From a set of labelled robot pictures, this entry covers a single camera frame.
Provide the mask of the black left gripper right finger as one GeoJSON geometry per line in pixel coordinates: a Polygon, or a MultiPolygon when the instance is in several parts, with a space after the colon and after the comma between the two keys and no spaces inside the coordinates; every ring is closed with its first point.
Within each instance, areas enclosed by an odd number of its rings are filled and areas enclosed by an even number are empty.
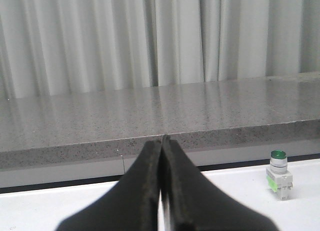
{"type": "Polygon", "coordinates": [[[169,231],[278,230],[268,217],[210,182],[169,135],[162,139],[161,195],[169,231]]]}

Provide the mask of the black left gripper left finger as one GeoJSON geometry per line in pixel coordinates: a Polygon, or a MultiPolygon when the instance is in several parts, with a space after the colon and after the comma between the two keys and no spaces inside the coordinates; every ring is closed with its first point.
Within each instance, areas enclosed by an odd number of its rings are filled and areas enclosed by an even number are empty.
{"type": "Polygon", "coordinates": [[[147,141],[121,179],[98,200],[63,220],[58,231],[156,231],[161,142],[147,141]]]}

